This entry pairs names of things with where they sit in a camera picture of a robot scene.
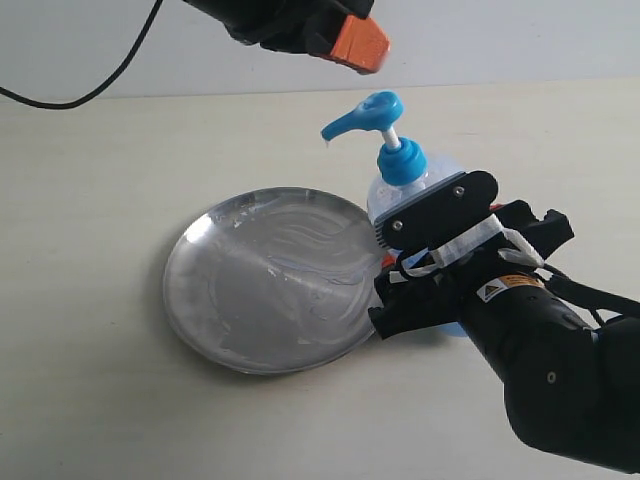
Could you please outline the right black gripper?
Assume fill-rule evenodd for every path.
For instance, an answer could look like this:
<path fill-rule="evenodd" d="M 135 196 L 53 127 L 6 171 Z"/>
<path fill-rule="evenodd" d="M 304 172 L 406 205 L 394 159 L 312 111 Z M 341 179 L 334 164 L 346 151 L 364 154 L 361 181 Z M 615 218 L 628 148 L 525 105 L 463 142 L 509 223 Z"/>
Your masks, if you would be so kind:
<path fill-rule="evenodd" d="M 555 209 L 538 218 L 527 202 L 515 200 L 494 204 L 490 211 L 504 227 L 519 232 L 544 260 L 575 237 L 568 217 Z M 465 258 L 442 269 L 425 256 L 420 266 L 426 266 L 428 273 L 418 277 L 402 272 L 399 265 L 395 265 L 396 258 L 386 254 L 382 270 L 374 279 L 374 290 L 381 305 L 368 309 L 375 331 L 382 339 L 429 328 L 462 337 L 463 328 L 458 322 L 466 322 L 462 311 L 472 300 L 485 305 L 515 288 L 528 288 L 535 293 L 544 291 L 544 280 L 535 273 L 535 265 L 529 265 L 526 260 L 509 262 L 500 257 L 501 248 L 514 247 L 507 240 L 506 232 L 501 232 Z"/>

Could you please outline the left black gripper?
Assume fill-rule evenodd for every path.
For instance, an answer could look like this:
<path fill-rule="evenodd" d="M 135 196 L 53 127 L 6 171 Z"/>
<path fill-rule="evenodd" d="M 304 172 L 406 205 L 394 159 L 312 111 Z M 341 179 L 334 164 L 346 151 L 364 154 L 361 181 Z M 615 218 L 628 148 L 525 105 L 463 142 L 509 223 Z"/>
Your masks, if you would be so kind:
<path fill-rule="evenodd" d="M 244 45 L 311 56 L 361 75 L 377 73 L 391 50 L 384 30 L 368 17 L 372 0 L 187 0 L 221 22 Z"/>

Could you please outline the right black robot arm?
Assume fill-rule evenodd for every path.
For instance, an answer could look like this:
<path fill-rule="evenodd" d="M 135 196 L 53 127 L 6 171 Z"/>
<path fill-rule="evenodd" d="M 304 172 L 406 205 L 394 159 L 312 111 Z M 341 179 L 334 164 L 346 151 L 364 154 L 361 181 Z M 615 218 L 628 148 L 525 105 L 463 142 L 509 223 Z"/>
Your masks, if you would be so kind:
<path fill-rule="evenodd" d="M 416 272 L 386 264 L 375 281 L 377 331 L 458 323 L 502 382 L 509 423 L 526 445 L 588 464 L 639 470 L 639 305 L 539 275 L 572 238 L 565 215 L 524 201 L 485 205 L 500 231 L 456 262 Z"/>

